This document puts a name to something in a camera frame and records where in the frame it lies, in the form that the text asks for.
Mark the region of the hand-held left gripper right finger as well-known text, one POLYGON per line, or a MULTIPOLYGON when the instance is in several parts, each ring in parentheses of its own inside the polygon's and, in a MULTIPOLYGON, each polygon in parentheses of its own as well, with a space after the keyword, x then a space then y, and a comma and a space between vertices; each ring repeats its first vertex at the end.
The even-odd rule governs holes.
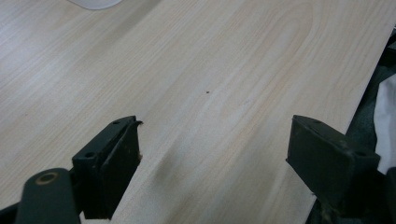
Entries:
POLYGON ((362 214, 379 160, 373 151, 322 121, 292 118, 286 162, 322 204, 341 216, 362 214))

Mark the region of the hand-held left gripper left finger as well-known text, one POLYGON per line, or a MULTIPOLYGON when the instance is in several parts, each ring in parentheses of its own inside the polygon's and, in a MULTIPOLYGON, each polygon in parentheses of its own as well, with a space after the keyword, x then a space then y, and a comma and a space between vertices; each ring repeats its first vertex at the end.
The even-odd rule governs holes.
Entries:
POLYGON ((141 162, 135 116, 110 122, 73 158, 78 207, 87 219, 111 219, 141 162))

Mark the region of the white cloth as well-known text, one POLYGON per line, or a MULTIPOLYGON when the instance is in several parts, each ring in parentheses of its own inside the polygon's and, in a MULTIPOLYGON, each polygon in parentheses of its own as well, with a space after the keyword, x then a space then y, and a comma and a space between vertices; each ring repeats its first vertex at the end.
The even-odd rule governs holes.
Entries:
POLYGON ((380 156, 378 171, 385 174, 389 168, 396 167, 396 74, 379 84, 374 124, 375 152, 380 156))

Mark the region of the white flat object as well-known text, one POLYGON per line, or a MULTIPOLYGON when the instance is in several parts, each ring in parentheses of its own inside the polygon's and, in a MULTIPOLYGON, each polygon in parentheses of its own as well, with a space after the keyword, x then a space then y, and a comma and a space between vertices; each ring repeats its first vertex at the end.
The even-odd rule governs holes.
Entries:
POLYGON ((68 1, 89 10, 101 10, 109 7, 114 7, 122 0, 68 0, 68 1))

